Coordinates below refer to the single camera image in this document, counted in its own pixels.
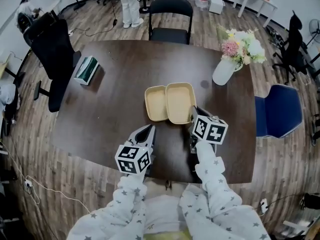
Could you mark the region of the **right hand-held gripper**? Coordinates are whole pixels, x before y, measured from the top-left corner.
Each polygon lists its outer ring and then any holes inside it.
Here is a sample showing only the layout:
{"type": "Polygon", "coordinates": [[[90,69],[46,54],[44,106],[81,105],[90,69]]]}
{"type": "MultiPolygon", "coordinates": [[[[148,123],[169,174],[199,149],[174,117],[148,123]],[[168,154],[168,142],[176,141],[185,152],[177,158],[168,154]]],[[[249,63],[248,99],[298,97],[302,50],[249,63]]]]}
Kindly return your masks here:
{"type": "Polygon", "coordinates": [[[190,142],[189,148],[191,154],[196,154],[196,144],[199,141],[205,141],[211,144],[213,151],[217,151],[217,145],[224,141],[228,130],[228,124],[207,110],[193,105],[191,107],[191,126],[189,128],[190,142]]]}

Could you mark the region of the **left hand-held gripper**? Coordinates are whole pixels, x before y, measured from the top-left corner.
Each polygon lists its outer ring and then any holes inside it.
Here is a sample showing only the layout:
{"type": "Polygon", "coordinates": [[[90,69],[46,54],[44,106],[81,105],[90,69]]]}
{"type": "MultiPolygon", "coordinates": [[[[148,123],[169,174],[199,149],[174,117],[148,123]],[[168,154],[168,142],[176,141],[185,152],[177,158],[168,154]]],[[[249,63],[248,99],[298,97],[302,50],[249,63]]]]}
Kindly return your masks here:
{"type": "Polygon", "coordinates": [[[151,124],[133,131],[127,140],[132,145],[120,145],[115,154],[118,170],[128,175],[146,172],[153,162],[155,138],[156,127],[151,124]]]}

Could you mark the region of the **person's left forearm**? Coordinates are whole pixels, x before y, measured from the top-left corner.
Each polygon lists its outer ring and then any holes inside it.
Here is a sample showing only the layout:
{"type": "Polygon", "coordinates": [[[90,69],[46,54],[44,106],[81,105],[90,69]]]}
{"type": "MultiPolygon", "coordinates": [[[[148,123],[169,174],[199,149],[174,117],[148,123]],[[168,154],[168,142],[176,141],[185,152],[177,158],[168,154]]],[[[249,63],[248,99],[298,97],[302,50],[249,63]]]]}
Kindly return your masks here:
{"type": "Polygon", "coordinates": [[[113,200],[81,217],[66,240],[143,240],[147,220],[143,180],[143,174],[121,177],[113,200]]]}

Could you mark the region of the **person's right forearm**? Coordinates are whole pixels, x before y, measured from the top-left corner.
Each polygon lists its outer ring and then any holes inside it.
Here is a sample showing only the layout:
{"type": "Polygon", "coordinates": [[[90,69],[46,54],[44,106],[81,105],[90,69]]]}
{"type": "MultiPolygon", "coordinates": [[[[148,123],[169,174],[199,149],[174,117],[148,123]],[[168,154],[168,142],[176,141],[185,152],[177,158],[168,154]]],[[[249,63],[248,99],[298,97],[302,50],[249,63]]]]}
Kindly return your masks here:
{"type": "Polygon", "coordinates": [[[188,185],[179,201],[191,239],[271,240],[254,208],[228,186],[224,162],[212,146],[200,141],[196,152],[201,188],[188,185]]]}

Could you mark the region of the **white vase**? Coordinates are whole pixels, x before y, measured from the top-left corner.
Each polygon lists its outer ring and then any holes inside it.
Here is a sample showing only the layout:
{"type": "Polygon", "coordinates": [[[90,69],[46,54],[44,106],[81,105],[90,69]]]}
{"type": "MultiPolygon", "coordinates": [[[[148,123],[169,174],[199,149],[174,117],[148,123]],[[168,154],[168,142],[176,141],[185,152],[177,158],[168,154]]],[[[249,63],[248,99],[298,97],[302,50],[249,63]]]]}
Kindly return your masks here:
{"type": "Polygon", "coordinates": [[[219,86],[225,85],[230,80],[234,72],[241,70],[243,65],[244,64],[242,62],[222,59],[212,74],[213,82],[219,86]]]}

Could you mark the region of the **person's torso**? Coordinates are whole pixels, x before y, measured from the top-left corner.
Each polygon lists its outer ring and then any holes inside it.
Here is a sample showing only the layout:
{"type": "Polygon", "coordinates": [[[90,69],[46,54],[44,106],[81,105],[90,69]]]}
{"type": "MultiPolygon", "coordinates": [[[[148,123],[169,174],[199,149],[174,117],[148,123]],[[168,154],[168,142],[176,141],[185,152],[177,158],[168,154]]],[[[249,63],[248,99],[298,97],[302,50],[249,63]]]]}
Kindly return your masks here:
{"type": "Polygon", "coordinates": [[[144,240],[192,240],[181,207],[185,183],[147,178],[144,240]]]}

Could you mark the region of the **blue chair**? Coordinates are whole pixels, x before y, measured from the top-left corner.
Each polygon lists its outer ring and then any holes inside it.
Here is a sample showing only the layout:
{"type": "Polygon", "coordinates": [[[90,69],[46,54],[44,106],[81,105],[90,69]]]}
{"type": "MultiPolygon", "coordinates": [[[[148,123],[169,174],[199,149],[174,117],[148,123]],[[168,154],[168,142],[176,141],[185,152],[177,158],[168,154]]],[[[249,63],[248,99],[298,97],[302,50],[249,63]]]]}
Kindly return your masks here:
{"type": "Polygon", "coordinates": [[[273,85],[266,97],[255,96],[256,136],[284,138],[303,120],[298,91],[283,84],[273,85]]]}

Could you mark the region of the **pink white flower bouquet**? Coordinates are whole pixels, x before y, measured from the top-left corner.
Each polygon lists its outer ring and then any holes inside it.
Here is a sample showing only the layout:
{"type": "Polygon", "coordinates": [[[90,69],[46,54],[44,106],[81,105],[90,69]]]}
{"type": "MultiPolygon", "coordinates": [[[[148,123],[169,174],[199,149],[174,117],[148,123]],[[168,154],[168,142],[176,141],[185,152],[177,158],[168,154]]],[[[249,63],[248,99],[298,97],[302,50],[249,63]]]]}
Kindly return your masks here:
{"type": "Polygon", "coordinates": [[[222,38],[220,49],[224,60],[236,63],[237,66],[262,64],[266,60],[265,50],[255,36],[257,28],[239,31],[219,25],[217,31],[222,38]]]}

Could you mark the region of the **green white tissue box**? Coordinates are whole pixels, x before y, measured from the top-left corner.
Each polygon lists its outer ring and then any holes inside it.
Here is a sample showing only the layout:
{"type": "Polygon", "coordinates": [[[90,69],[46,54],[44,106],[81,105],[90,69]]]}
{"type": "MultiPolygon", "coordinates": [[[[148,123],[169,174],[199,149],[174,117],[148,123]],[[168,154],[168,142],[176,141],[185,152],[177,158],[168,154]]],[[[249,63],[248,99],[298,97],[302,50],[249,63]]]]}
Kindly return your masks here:
{"type": "Polygon", "coordinates": [[[88,86],[99,65],[92,55],[85,57],[73,79],[81,85],[88,86]]]}

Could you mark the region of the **black folding chair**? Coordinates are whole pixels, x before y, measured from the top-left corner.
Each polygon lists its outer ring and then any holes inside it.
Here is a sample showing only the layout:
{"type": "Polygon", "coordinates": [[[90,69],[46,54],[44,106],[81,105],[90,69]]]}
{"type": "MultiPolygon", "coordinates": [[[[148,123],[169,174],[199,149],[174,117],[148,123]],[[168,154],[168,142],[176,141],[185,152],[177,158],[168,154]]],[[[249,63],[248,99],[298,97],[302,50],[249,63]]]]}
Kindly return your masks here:
{"type": "Polygon", "coordinates": [[[177,44],[190,44],[193,7],[188,0],[154,0],[149,6],[148,40],[177,44]],[[189,17],[188,30],[152,27],[154,14],[172,13],[189,17]]]}

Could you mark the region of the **small white cabinet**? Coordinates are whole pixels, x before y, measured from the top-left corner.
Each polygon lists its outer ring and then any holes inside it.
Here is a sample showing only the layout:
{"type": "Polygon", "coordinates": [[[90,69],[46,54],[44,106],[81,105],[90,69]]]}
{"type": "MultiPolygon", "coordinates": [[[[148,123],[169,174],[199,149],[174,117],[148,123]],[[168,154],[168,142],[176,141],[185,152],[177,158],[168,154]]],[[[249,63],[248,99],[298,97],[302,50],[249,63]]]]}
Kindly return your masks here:
{"type": "Polygon", "coordinates": [[[220,15],[225,6],[223,0],[210,0],[209,12],[220,15]]]}

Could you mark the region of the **black office chair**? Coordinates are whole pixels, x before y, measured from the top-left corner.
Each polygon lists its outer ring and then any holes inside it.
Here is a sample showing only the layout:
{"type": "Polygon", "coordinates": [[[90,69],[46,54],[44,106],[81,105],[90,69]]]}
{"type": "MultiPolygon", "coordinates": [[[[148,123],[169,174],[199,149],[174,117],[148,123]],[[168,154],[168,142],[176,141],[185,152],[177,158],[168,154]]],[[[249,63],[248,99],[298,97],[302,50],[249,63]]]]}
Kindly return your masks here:
{"type": "Polygon", "coordinates": [[[289,74],[293,76],[293,81],[296,80],[291,67],[293,67],[297,73],[300,72],[306,75],[307,67],[309,66],[309,64],[304,60],[303,54],[300,52],[301,45],[303,44],[303,38],[300,30],[303,25],[296,13],[294,11],[292,12],[293,15],[289,22],[288,38],[280,48],[281,55],[277,52],[272,55],[273,57],[278,57],[282,61],[282,63],[274,63],[272,68],[275,69],[276,67],[281,67],[286,70],[285,85],[289,83],[289,74]]]}
{"type": "Polygon", "coordinates": [[[72,47],[67,21],[55,20],[49,13],[45,13],[26,29],[23,37],[51,80],[49,91],[41,88],[41,81],[36,84],[33,99],[37,100],[40,94],[47,96],[49,111],[57,112],[81,58],[81,52],[74,51],[72,47]]]}

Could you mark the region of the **small wooden desk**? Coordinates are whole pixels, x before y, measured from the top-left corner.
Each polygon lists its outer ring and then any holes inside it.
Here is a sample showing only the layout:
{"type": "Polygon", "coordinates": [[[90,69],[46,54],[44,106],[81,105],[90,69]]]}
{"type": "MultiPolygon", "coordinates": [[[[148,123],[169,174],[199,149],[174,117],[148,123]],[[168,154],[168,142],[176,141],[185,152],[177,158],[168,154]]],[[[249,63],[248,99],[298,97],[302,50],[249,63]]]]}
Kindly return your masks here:
{"type": "Polygon", "coordinates": [[[4,62],[0,62],[0,79],[3,77],[4,73],[7,73],[13,77],[13,84],[15,84],[17,88],[19,88],[26,73],[23,71],[19,71],[18,73],[13,73],[8,68],[10,57],[11,55],[9,54],[7,59],[4,62]]]}

